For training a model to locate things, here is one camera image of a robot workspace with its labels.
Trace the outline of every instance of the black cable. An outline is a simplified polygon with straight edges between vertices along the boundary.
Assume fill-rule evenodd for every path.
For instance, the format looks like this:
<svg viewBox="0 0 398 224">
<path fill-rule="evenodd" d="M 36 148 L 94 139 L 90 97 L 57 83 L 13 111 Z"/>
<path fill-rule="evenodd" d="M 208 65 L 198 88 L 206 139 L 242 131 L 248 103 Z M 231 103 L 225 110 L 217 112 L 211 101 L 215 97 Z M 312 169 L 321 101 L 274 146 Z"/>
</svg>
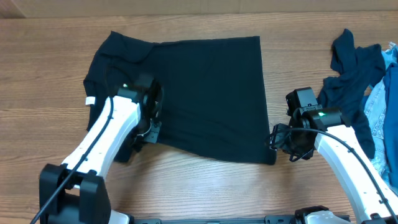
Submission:
<svg viewBox="0 0 398 224">
<path fill-rule="evenodd" d="M 107 67 L 106 71 L 104 72 L 105 88 L 106 88 L 106 91 L 108 93 L 109 100 L 111 102 L 111 111 L 109 112 L 108 118 L 106 119 L 106 122 L 105 122 L 104 126 L 102 127 L 102 129 L 98 133 L 98 135 L 95 137 L 94 141 L 87 148 L 86 152 L 81 156 L 79 162 L 74 166 L 74 168 L 69 172 L 67 177 L 61 182 L 61 184 L 57 187 L 57 189 L 51 195 L 51 197 L 44 203 L 44 205 L 36 213 L 35 217 L 32 219 L 30 224 L 35 224 L 39 220 L 39 218 L 44 214 L 44 212 L 49 207 L 51 202 L 53 202 L 54 199 L 58 196 L 58 194 L 65 188 L 65 186 L 68 184 L 69 180 L 72 178 L 72 176 L 77 171 L 77 169 L 80 167 L 80 165 L 85 161 L 85 159 L 87 158 L 88 154 L 91 152 L 91 150 L 94 148 L 95 144 L 98 142 L 98 140 L 100 139 L 102 134 L 105 132 L 106 127 L 108 127 L 108 124 L 111 121 L 112 115 L 113 115 L 113 98 L 112 98 L 112 96 L 109 93 L 109 87 L 108 87 L 108 82 L 107 82 L 107 75 L 108 75 L 108 72 L 109 72 L 110 68 L 111 67 Z"/>
<path fill-rule="evenodd" d="M 349 150 L 349 152 L 352 153 L 355 156 L 355 158 L 359 161 L 359 163 L 362 165 L 362 167 L 364 168 L 364 170 L 368 174 L 369 178 L 371 179 L 374 188 L 376 188 L 377 193 L 380 195 L 380 198 L 381 198 L 381 202 L 380 203 L 383 203 L 386 206 L 387 210 L 391 214 L 391 216 L 394 219 L 395 223 L 398 224 L 398 218 L 395 215 L 395 213 L 394 213 L 393 209 L 391 208 L 390 204 L 388 203 L 388 199 L 384 196 L 383 192 L 380 189 L 380 186 L 377 184 L 376 180 L 374 179 L 371 171 L 369 170 L 369 168 L 367 167 L 365 162 L 362 160 L 362 158 L 358 155 L 358 153 L 356 153 L 356 151 L 351 146 L 349 146 L 343 140 L 341 140 L 340 138 L 338 138 L 338 137 L 336 137 L 336 136 L 334 136 L 332 134 L 329 134 L 327 132 L 320 131 L 320 130 L 317 130 L 317 129 L 312 129 L 312 128 L 287 128 L 287 129 L 283 129 L 283 130 L 277 131 L 276 133 L 271 133 L 267 137 L 267 139 L 269 139 L 273 134 L 286 133 L 286 132 L 290 132 L 290 131 L 291 132 L 310 131 L 310 132 L 314 132 L 314 133 L 324 134 L 324 135 L 326 135 L 326 136 L 338 141 L 340 144 L 344 145 Z"/>
</svg>

